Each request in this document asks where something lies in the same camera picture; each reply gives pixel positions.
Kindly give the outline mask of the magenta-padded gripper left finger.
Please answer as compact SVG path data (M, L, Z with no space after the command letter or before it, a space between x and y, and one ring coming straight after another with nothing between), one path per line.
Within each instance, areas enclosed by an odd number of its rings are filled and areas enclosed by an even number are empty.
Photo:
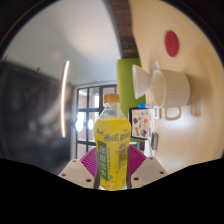
M72 159L60 172L59 177L84 188L98 189L100 177L96 149L93 148L81 159Z

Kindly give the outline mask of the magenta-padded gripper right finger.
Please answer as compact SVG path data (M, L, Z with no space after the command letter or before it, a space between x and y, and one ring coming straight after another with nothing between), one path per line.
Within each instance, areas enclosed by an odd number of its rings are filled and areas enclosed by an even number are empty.
M146 157L140 150L129 147L127 188L141 188L167 176L167 172L153 156Z

